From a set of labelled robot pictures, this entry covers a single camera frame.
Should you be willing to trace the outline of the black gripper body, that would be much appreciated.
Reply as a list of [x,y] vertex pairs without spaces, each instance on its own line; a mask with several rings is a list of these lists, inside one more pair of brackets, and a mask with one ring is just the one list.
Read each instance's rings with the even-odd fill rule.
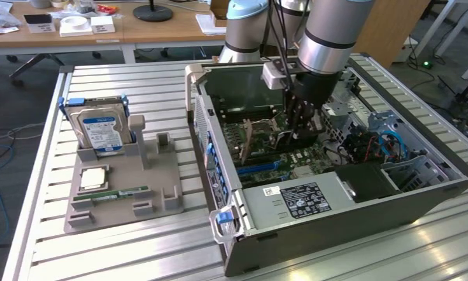
[[321,106],[333,93],[338,78],[340,72],[333,74],[297,73],[290,93],[314,106]]

